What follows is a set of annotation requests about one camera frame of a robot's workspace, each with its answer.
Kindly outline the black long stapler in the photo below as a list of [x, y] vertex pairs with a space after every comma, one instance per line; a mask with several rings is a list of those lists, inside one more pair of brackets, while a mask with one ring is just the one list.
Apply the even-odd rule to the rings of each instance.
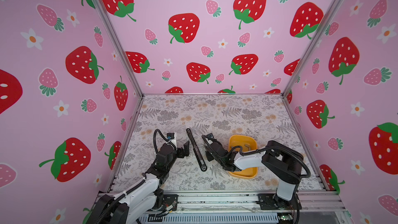
[[199, 150], [199, 147], [198, 147], [198, 145], [197, 145], [197, 143], [196, 143], [196, 141], [195, 141], [195, 139], [193, 137], [191, 129], [187, 128], [186, 132], [187, 132], [187, 135], [188, 135], [188, 138], [189, 138], [190, 142], [192, 143], [193, 151], [194, 151], [195, 157], [197, 159], [197, 162], [199, 164], [200, 170], [202, 172], [206, 172], [207, 171], [207, 165], [206, 165], [205, 160], [204, 160], [204, 158], [203, 158], [203, 156], [202, 156], [202, 154], [201, 154], [201, 152]]

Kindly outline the yellow plastic tray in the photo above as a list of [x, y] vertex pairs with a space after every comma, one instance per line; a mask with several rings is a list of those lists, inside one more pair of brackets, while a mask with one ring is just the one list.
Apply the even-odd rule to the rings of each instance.
[[[233, 135], [229, 139], [229, 148], [232, 149], [235, 146], [241, 146], [243, 148], [243, 152], [247, 152], [245, 144], [249, 144], [251, 147], [251, 151], [256, 150], [257, 142], [255, 139], [244, 136], [244, 135]], [[241, 156], [237, 154], [237, 167], [241, 169], [241, 171], [229, 172], [229, 174], [233, 177], [241, 178], [241, 179], [253, 179], [257, 176], [258, 167], [257, 162], [255, 162], [255, 155], [250, 156]]]

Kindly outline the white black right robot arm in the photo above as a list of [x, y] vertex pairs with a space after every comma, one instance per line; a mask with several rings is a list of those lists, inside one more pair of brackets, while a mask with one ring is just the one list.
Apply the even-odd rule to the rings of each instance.
[[214, 138], [202, 135], [208, 161], [217, 161], [228, 172], [240, 172], [248, 168], [266, 167], [279, 178], [275, 200], [290, 202], [295, 196], [301, 179], [311, 177], [304, 157], [297, 151], [274, 140], [267, 145], [244, 152], [241, 145], [230, 150]]

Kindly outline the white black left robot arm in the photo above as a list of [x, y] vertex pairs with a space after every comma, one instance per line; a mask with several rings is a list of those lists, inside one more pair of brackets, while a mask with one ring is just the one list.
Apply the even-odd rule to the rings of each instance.
[[178, 148], [175, 133], [164, 136], [156, 129], [153, 145], [156, 157], [143, 173], [143, 178], [117, 195], [100, 197], [86, 220], [87, 224], [138, 224], [139, 218], [147, 211], [154, 211], [151, 215], [154, 218], [162, 218], [175, 210], [178, 197], [165, 196], [161, 186], [169, 177], [176, 159], [189, 156], [190, 142]]

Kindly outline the grey staple strips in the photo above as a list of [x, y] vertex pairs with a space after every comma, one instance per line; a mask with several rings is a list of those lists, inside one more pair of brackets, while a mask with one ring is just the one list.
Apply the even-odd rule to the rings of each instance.
[[247, 151], [251, 151], [251, 147], [250, 147], [249, 144], [245, 144], [244, 146], [246, 147], [246, 150], [247, 150]]

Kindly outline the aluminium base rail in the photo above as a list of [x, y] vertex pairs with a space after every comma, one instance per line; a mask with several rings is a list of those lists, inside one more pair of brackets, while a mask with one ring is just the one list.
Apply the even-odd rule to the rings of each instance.
[[348, 211], [331, 191], [301, 191], [291, 201], [271, 191], [163, 191], [147, 187], [99, 194], [86, 224], [304, 224], [311, 213], [349, 224]]

